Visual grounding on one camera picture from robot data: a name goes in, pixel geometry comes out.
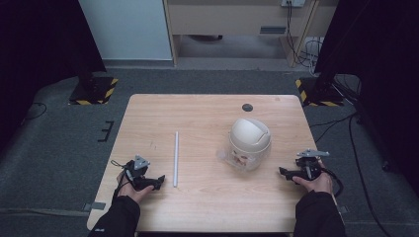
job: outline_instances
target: white rod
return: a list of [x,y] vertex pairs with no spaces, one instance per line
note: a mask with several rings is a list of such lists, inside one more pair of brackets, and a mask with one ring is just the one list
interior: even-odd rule
[[179,157],[179,132],[175,133],[175,171],[173,175],[173,187],[178,187],[178,157]]

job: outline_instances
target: black sleeve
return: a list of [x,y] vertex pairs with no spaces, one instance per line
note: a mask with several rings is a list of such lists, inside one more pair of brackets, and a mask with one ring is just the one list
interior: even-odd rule
[[117,197],[90,231],[89,237],[132,237],[140,215],[139,205],[130,197]]
[[343,237],[345,225],[332,195],[311,191],[296,204],[295,237]]

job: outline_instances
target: white cabinet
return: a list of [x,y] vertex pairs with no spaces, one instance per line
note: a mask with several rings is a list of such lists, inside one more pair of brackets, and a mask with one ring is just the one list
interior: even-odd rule
[[162,0],[79,0],[106,62],[172,60]]

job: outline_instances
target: power outlet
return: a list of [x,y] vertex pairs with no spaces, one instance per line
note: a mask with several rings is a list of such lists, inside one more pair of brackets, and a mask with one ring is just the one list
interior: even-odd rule
[[304,3],[305,0],[283,0],[281,6],[289,7],[289,5],[291,4],[293,7],[303,7]]

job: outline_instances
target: hand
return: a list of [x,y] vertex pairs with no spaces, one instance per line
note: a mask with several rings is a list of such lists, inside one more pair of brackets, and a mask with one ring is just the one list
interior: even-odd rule
[[[319,161],[319,164],[322,168],[325,168],[323,163]],[[330,176],[326,173],[321,173],[317,179],[313,181],[305,180],[301,177],[294,176],[293,181],[299,185],[304,186],[308,192],[315,191],[315,192],[326,192],[330,195],[333,195],[333,183]]]
[[121,182],[123,186],[121,187],[120,192],[118,193],[118,197],[128,196],[132,198],[136,203],[139,204],[154,189],[153,186],[148,186],[141,191],[136,191],[131,184],[124,185],[126,182],[128,182],[124,173],[120,173],[118,175],[117,177],[118,183],[120,182],[121,177],[123,177],[123,181]]

